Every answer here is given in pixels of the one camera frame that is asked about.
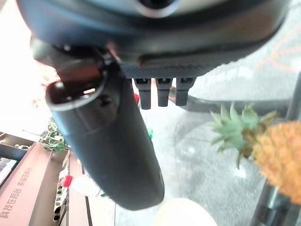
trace white object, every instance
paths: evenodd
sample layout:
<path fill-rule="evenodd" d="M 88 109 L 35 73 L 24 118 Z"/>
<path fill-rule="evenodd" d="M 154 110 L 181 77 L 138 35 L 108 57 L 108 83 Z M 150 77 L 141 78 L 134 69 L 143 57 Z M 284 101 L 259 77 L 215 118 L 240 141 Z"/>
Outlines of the white object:
<path fill-rule="evenodd" d="M 104 191 L 88 175 L 73 177 L 67 175 L 62 182 L 63 187 L 69 187 L 78 193 L 89 197 L 104 197 Z"/>
<path fill-rule="evenodd" d="M 199 204 L 179 198 L 163 205 L 153 226 L 217 226 L 217 224 Z"/>

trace pineapple leaves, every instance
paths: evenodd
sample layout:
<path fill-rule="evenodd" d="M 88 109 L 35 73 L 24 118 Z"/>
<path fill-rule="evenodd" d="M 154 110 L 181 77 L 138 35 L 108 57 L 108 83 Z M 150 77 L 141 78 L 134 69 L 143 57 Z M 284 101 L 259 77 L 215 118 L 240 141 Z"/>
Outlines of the pineapple leaves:
<path fill-rule="evenodd" d="M 228 112 L 228 110 L 226 109 L 225 105 L 222 105 L 221 107 L 221 116 L 224 120 L 231 120 L 230 114 Z"/>
<path fill-rule="evenodd" d="M 211 113 L 211 116 L 212 118 L 214 119 L 214 121 L 217 123 L 217 124 L 222 124 L 222 118 L 219 114 L 213 112 L 213 111 L 210 111 Z"/>
<path fill-rule="evenodd" d="M 235 109 L 235 104 L 234 102 L 231 104 L 231 108 L 230 108 L 230 117 L 231 120 L 233 122 L 235 122 L 237 125 L 242 125 L 242 119 L 239 116 L 239 114 L 237 113 L 236 109 Z"/>
<path fill-rule="evenodd" d="M 270 112 L 263 116 L 261 119 L 261 123 L 263 124 L 270 124 L 274 119 L 276 119 L 279 116 L 279 113 L 277 111 Z"/>
<path fill-rule="evenodd" d="M 241 116 L 246 128 L 257 128 L 257 125 L 259 123 L 259 117 L 258 114 L 253 110 L 251 105 L 245 106 Z"/>
<path fill-rule="evenodd" d="M 242 158 L 254 156 L 253 145 L 257 143 L 257 136 L 266 131 L 267 125 L 278 116 L 278 113 L 271 112 L 260 119 L 253 105 L 247 105 L 239 115 L 232 103 L 229 112 L 222 105 L 220 115 L 214 112 L 211 112 L 211 115 L 215 121 L 212 123 L 212 131 L 218 133 L 211 144 L 220 143 L 218 152 L 229 148 L 237 149 L 239 154 L 236 164 L 239 168 Z"/>

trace black handle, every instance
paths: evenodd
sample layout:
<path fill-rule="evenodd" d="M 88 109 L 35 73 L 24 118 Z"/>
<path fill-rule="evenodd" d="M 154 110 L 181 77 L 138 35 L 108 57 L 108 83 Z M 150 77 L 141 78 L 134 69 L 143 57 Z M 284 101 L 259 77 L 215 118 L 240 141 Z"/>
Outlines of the black handle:
<path fill-rule="evenodd" d="M 164 182 L 131 81 L 117 74 L 104 78 L 91 95 L 70 97 L 62 83 L 53 83 L 46 99 L 96 183 L 120 206 L 140 210 L 163 200 Z"/>

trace green plant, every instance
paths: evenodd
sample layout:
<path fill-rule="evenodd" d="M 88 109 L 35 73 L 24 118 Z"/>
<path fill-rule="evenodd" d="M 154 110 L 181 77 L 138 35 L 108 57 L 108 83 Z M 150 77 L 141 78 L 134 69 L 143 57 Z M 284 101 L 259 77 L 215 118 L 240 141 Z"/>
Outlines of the green plant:
<path fill-rule="evenodd" d="M 45 144 L 45 149 L 56 152 L 68 149 L 64 137 L 61 135 L 52 118 L 48 123 L 48 129 L 41 134 L 40 143 Z"/>

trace bright light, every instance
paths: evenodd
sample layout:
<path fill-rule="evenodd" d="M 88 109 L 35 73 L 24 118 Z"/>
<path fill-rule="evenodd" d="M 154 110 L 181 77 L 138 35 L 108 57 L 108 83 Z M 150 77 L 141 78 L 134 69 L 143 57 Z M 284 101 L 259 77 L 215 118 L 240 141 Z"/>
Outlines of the bright light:
<path fill-rule="evenodd" d="M 95 88 L 88 89 L 88 90 L 84 91 L 84 94 L 93 93 L 93 92 L 95 92 L 95 91 L 96 91 L 96 89 L 95 89 Z"/>

